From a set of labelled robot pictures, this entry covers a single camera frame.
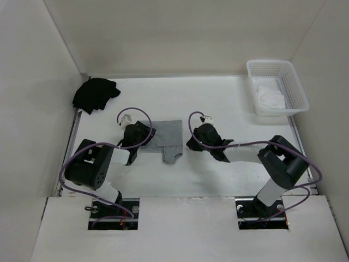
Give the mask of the grey tank top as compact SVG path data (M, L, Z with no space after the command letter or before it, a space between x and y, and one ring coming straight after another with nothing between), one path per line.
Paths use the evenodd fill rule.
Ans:
M153 121L152 127L155 135L142 149L145 152L162 153L163 162L174 165L183 155L182 120Z

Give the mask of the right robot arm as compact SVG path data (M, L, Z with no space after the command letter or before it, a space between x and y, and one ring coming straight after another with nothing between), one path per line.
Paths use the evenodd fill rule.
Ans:
M215 127L204 123L190 129L191 138L187 147L196 152L207 151L217 161L223 163L251 162L261 164L269 175L269 180L247 204L237 205L241 218L258 217L266 219L275 215L273 206L288 190L295 187L309 167L305 157L283 136L276 135L271 140L259 143L234 145L233 140L223 139Z

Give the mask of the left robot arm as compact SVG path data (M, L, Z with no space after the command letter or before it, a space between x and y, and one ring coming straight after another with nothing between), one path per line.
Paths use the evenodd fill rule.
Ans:
M117 145L102 144L84 139L64 168L64 179L79 186L81 194L95 198L109 217L118 217L122 211L122 194L107 182L107 171L112 157L120 165L130 166L137 157L140 147L146 146L156 134L152 123L122 121L123 138Z

